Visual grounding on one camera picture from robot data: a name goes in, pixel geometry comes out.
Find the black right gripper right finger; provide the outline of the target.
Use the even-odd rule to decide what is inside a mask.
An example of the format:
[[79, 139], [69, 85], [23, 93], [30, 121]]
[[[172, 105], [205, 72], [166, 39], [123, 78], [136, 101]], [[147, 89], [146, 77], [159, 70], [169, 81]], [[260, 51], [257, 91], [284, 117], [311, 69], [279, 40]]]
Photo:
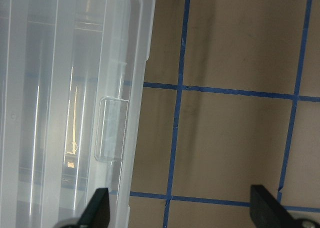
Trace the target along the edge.
[[320, 226], [308, 218], [294, 218], [263, 185], [250, 186], [250, 218], [257, 228]]

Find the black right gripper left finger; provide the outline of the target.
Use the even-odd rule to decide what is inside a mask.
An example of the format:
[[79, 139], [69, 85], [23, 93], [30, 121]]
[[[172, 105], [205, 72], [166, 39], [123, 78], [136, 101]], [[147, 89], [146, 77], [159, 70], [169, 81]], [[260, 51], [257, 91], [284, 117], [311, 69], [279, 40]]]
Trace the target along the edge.
[[80, 218], [70, 218], [57, 223], [58, 227], [108, 227], [110, 223], [110, 198], [108, 188], [97, 188]]

